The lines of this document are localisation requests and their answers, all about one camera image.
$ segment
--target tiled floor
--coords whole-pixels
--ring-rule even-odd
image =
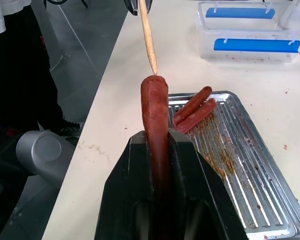
[[[68,0],[61,9],[47,4],[63,55],[51,74],[69,121],[86,120],[127,15],[123,0],[87,0],[87,4],[88,9],[80,0]],[[29,177],[0,240],[40,240],[58,192],[40,176]]]

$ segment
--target baking tray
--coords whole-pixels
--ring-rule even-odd
[[[194,95],[169,95],[169,127]],[[300,240],[300,205],[244,106],[228,91],[210,98],[217,108],[187,136],[222,178],[248,238]]]

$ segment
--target hot dog sausage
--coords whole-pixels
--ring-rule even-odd
[[[179,123],[174,129],[178,132],[185,134],[195,125],[200,123],[209,113],[217,107],[215,99],[210,98],[205,104],[202,105],[197,111],[188,116],[183,122]]]
[[[152,75],[141,84],[142,121],[151,152],[155,198],[162,202],[169,188],[168,85]]]
[[[173,117],[172,122],[175,126],[185,120],[189,115],[193,114],[201,104],[212,93],[212,88],[210,86],[205,86],[200,92],[198,92],[193,98],[191,98],[186,105],[180,109]]]

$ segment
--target white shirt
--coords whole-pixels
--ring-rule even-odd
[[[0,34],[6,30],[4,16],[20,12],[30,3],[31,0],[0,0]]]

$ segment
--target wooden stick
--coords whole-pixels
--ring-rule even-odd
[[[146,54],[148,55],[149,63],[153,72],[153,75],[157,75],[157,57],[155,52],[154,41],[152,39],[151,28],[148,19],[148,11],[146,0],[139,0],[139,9],[142,21],[142,28],[144,34]]]

